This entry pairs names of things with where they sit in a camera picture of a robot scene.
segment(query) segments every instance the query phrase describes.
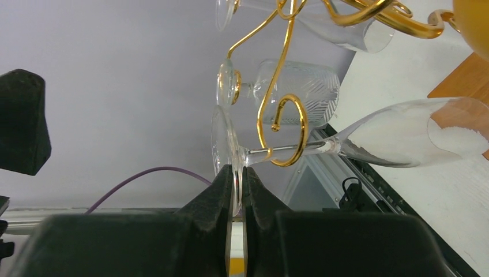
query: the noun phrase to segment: glass base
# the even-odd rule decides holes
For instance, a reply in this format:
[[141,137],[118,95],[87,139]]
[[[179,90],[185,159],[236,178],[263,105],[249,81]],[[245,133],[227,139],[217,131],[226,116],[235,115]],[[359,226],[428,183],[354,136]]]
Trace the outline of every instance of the glass base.
[[216,0],[216,26],[222,31],[231,22],[234,0]]
[[233,188],[232,188],[232,214],[238,214],[241,208],[241,198],[243,188],[241,181],[243,179],[244,161],[239,154],[239,144],[234,132],[234,127],[228,114],[220,106],[214,107],[212,115],[212,158],[214,161],[214,172],[217,175],[224,165],[230,164],[233,171]]
[[223,108],[232,105],[236,92],[236,75],[230,59],[225,59],[217,74],[216,101]]

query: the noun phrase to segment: white table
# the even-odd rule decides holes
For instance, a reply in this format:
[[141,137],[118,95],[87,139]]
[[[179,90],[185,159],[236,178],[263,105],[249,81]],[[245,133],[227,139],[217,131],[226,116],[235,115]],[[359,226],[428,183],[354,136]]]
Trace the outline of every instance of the white table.
[[[451,1],[403,1],[426,20]],[[422,99],[472,50],[450,27],[434,40],[396,33],[375,55],[357,53],[340,89],[340,131],[363,116],[398,102]],[[482,156],[441,166],[375,170],[481,276],[489,276],[489,162]]]

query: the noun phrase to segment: wooden surface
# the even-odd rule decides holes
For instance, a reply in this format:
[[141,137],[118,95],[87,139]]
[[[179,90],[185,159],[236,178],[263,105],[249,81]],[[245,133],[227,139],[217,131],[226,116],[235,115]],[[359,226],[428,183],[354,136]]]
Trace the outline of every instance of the wooden surface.
[[[482,101],[489,106],[489,62],[483,60],[475,53],[472,53],[464,60],[455,70],[450,73],[430,94],[428,98],[468,96]],[[480,115],[480,121],[467,122],[465,128],[478,130],[486,138],[489,138],[485,127],[487,114],[480,114],[481,109],[476,109]],[[456,114],[450,114],[446,118],[456,117]],[[443,127],[441,119],[435,120],[440,127]],[[484,157],[489,160],[489,151],[484,153]]]

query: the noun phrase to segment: gold spiral hook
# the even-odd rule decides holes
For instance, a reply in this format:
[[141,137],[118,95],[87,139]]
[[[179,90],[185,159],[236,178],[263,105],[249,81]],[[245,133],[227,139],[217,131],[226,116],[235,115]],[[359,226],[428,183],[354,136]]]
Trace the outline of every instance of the gold spiral hook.
[[[375,15],[383,11],[385,8],[389,7],[394,2],[394,0],[376,0],[374,3],[370,4],[371,1],[369,1],[369,5],[362,6],[362,8],[359,8],[359,11],[356,13],[338,14],[334,8],[334,5],[331,3],[331,0],[322,0],[322,1],[326,6],[329,15],[331,16],[331,19],[334,21],[334,23],[336,23],[336,25],[340,25],[340,26],[351,26],[358,23],[362,23],[374,17]],[[346,2],[347,4],[352,6],[353,6],[352,2],[355,1],[364,2],[366,0],[343,0],[343,2]]]
[[[290,9],[291,14],[294,13],[295,4],[296,4],[296,0],[291,0],[291,9]],[[287,56],[287,52],[288,52],[288,49],[290,46],[290,41],[292,38],[292,32],[294,30],[294,23],[295,23],[295,18],[294,17],[290,18],[289,22],[288,22],[288,26],[287,26],[287,31],[285,33],[285,40],[284,40],[284,47],[282,49],[282,54],[280,55],[279,61],[277,62],[277,68],[275,68],[275,72],[273,73],[273,76],[272,76],[272,79],[271,79],[270,84],[268,86],[268,89],[266,90],[266,94],[263,97],[263,100],[262,100],[260,107],[258,109],[257,130],[258,130],[258,137],[260,140],[260,144],[263,148],[269,148],[267,146],[267,143],[265,140],[265,133],[264,133],[264,129],[263,129],[263,117],[265,114],[266,105],[268,104],[270,96],[272,95],[273,87],[275,86],[275,84],[277,83],[277,80],[279,79],[280,72],[282,70],[282,67],[283,67],[284,62],[285,62],[285,58]],[[300,101],[300,99],[296,95],[287,94],[287,95],[284,95],[282,97],[282,99],[280,99],[279,105],[277,107],[277,113],[275,115],[275,121],[274,121],[274,124],[272,125],[272,130],[275,132],[280,130],[280,121],[281,121],[281,117],[282,117],[282,111],[283,111],[283,108],[284,108],[287,101],[294,102],[296,108],[299,111],[300,137],[299,137],[299,143],[298,143],[297,149],[295,150],[294,154],[292,154],[292,156],[288,160],[285,160],[285,161],[273,160],[272,161],[273,164],[275,164],[277,166],[281,166],[281,167],[290,166],[290,165],[294,164],[295,162],[297,162],[297,160],[300,158],[300,156],[302,155],[302,152],[304,151],[306,143],[307,143],[307,135],[308,135],[308,129],[309,129],[309,125],[307,122],[307,113],[306,113],[306,109],[304,108],[304,105],[302,104],[302,102]]]
[[[291,0],[291,1],[292,1],[291,2],[291,9],[290,9],[291,14],[289,14],[288,16],[286,16],[286,15],[284,15],[282,13],[282,15],[285,18],[289,18],[288,19],[289,22],[288,22],[288,26],[287,26],[287,31],[285,33],[285,41],[284,41],[284,47],[282,49],[282,54],[280,55],[279,61],[277,63],[277,68],[275,69],[275,72],[273,73],[272,79],[270,81],[270,85],[268,86],[268,89],[266,91],[266,94],[265,94],[265,96],[262,99],[261,105],[260,105],[260,107],[258,109],[258,115],[257,115],[258,137],[259,137],[259,140],[260,140],[260,143],[261,143],[262,147],[268,149],[268,151],[267,151],[267,158],[270,158],[272,156],[273,150],[272,150],[272,148],[269,148],[267,146],[267,143],[266,143],[266,140],[265,140],[265,135],[264,135],[264,130],[263,130],[263,117],[264,117],[265,108],[266,108],[266,105],[267,105],[267,103],[269,101],[269,98],[270,98],[270,96],[272,94],[273,87],[277,83],[277,80],[279,78],[279,75],[280,75],[282,66],[284,65],[285,58],[287,56],[287,52],[288,52],[288,49],[289,49],[290,41],[291,41],[291,38],[292,38],[292,31],[294,30],[295,16],[304,7],[304,5],[305,5],[305,3],[306,3],[307,0],[302,0],[300,6],[297,9],[295,8],[295,6],[296,6],[296,0]],[[258,27],[256,27],[253,31],[251,31],[248,35],[246,35],[245,37],[243,37],[241,40],[239,40],[238,42],[236,42],[229,49],[227,58],[228,59],[231,59],[232,53],[240,45],[242,45],[244,42],[246,42],[247,40],[249,40],[252,36],[254,36],[255,34],[257,34],[263,28],[265,28],[279,13],[282,12],[281,9],[284,7],[284,5],[286,3],[287,3],[287,0],[283,0],[282,2],[280,2],[280,0],[278,0],[277,1],[277,9],[274,10],[272,12],[272,14],[264,22],[262,22]],[[240,80],[240,73],[239,73],[239,71],[235,70],[235,74],[236,74],[236,80],[239,81]],[[240,85],[236,86],[235,96],[234,96],[233,101],[232,101],[233,104],[236,103],[236,101],[237,101],[237,99],[239,97],[239,90],[240,90]],[[277,166],[281,166],[281,167],[290,166],[290,165],[294,164],[295,162],[297,162],[297,160],[302,155],[302,152],[304,151],[304,148],[305,148],[306,143],[307,143],[307,135],[309,133],[308,132],[309,125],[308,125],[308,122],[307,122],[306,109],[304,108],[304,105],[302,104],[302,102],[300,101],[300,99],[296,95],[293,95],[293,94],[284,95],[282,97],[282,99],[280,99],[279,106],[277,108],[277,113],[276,113],[276,116],[275,116],[275,121],[274,121],[274,124],[272,125],[272,130],[275,131],[275,132],[277,132],[277,131],[280,130],[280,120],[281,120],[281,117],[282,117],[282,111],[283,111],[283,108],[284,108],[285,104],[287,102],[289,102],[289,101],[290,102],[293,102],[295,104],[296,108],[299,111],[300,137],[299,137],[298,147],[297,147],[296,151],[294,152],[294,154],[290,157],[290,159],[285,160],[285,161],[279,161],[279,160],[273,160],[272,161],[273,164],[275,164]]]
[[[413,13],[411,10],[399,1],[386,0],[383,4],[388,3],[392,8],[385,9],[383,6],[382,8],[375,6],[375,4],[379,4],[381,0],[376,1],[374,4],[371,3],[371,0],[342,0],[360,11],[355,14],[349,14],[346,16],[346,18],[339,20],[337,17],[335,17],[337,14],[331,6],[330,0],[322,1],[330,13],[332,20],[337,25],[341,26],[349,26],[360,23],[366,19],[369,19],[371,17],[370,15],[373,14],[376,20],[384,23],[385,25],[421,39],[434,39],[441,35],[445,28],[444,22],[447,22],[457,32],[459,31],[455,23],[454,14],[449,10],[436,10],[432,12],[428,17],[428,24],[426,24],[413,20]],[[371,11],[371,13],[369,13],[370,17],[365,16],[362,18],[360,16],[353,16],[365,10]]]

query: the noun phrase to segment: black bracket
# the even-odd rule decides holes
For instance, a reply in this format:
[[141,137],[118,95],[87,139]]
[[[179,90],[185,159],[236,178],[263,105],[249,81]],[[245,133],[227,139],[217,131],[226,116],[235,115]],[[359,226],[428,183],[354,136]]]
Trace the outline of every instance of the black bracket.
[[341,184],[343,192],[345,193],[339,202],[340,209],[342,211],[349,212],[386,212],[384,206],[385,203],[382,200],[376,203],[370,199],[370,197],[363,191],[362,182],[356,177],[349,177],[343,180]]

